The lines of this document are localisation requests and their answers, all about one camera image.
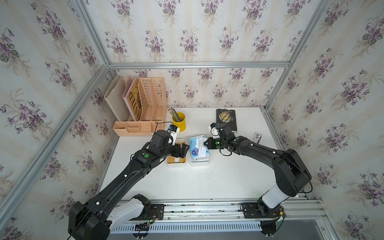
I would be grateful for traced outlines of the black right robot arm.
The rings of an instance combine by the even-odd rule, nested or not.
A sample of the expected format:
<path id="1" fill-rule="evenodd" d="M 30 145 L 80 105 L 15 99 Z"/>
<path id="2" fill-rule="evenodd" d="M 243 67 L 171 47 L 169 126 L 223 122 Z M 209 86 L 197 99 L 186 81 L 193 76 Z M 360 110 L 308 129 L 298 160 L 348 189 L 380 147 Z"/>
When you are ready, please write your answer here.
<path id="1" fill-rule="evenodd" d="M 295 150 L 272 149 L 246 137 L 237 137 L 228 124 L 212 123 L 210 131 L 212 136 L 204 142 L 209 150 L 227 150 L 230 154 L 246 156 L 274 171 L 276 183 L 257 202 L 257 210 L 262 216 L 278 210 L 282 202 L 312 184 L 312 175 Z"/>

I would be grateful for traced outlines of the white bamboo tissue box lid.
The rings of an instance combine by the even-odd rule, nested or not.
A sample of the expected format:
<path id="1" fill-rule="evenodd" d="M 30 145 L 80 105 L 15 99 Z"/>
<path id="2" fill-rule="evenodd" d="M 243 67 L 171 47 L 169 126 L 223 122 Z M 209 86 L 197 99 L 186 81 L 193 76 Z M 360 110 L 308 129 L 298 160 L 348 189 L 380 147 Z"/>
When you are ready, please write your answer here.
<path id="1" fill-rule="evenodd" d="M 186 139 L 176 139 L 176 144 L 187 144 Z M 188 163 L 188 155 L 184 158 L 175 158 L 168 156 L 166 159 L 166 165 L 168 168 L 183 168 L 186 167 Z"/>

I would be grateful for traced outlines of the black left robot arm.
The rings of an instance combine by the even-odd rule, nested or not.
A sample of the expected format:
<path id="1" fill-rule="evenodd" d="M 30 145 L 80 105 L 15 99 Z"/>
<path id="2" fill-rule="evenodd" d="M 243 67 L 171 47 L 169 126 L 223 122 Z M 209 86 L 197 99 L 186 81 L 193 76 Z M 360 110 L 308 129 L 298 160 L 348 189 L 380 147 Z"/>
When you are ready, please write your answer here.
<path id="1" fill-rule="evenodd" d="M 157 130 L 151 140 L 131 155 L 128 165 L 104 189 L 86 203 L 76 202 L 70 209 L 68 233 L 75 240 L 106 240 L 111 231 L 139 217 L 150 201 L 136 195 L 119 206 L 127 192 L 167 157 L 184 158 L 189 146 L 177 144 L 180 132 L 175 125 Z"/>

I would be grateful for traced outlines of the blue tissue paper pack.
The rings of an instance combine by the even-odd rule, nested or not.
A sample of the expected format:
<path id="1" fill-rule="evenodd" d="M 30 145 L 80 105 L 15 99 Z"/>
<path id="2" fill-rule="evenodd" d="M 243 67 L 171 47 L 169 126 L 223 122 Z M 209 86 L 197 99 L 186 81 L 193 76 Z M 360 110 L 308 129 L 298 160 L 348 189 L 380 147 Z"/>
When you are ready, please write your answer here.
<path id="1" fill-rule="evenodd" d="M 207 140 L 205 135 L 193 137 L 189 139 L 190 143 L 190 152 L 193 161 L 206 161 L 210 158 L 210 152 L 208 148 L 204 145 L 204 142 Z"/>

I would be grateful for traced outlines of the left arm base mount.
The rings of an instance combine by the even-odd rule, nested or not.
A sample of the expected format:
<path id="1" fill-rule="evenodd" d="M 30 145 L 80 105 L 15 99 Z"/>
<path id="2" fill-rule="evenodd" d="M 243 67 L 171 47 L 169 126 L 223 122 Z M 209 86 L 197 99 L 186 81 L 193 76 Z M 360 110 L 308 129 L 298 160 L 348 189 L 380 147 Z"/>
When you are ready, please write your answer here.
<path id="1" fill-rule="evenodd" d="M 164 204 L 150 204 L 145 206 L 142 213 L 132 221 L 154 221 L 164 218 Z"/>

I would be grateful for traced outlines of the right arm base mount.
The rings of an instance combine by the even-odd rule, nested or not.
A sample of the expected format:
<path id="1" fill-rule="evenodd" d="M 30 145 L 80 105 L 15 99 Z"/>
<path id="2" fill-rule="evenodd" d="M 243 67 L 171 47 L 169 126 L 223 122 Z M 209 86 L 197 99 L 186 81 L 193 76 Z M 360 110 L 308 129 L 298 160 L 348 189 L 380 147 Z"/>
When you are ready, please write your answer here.
<path id="1" fill-rule="evenodd" d="M 241 203 L 240 210 L 245 219 L 278 219 L 283 214 L 284 207 L 278 205 L 276 208 L 270 209 L 262 202 L 254 202 Z"/>

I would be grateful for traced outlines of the toothpaste tube box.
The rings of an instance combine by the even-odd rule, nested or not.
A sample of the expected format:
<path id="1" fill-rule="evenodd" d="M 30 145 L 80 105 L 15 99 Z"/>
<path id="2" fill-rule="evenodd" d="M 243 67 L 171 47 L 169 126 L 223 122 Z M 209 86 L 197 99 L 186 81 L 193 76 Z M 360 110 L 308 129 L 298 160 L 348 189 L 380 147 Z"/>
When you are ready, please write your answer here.
<path id="1" fill-rule="evenodd" d="M 261 139 L 262 139 L 262 134 L 256 132 L 256 133 L 255 133 L 255 137 L 254 137 L 254 142 L 255 142 L 256 144 L 259 144 L 260 141 L 261 141 Z"/>

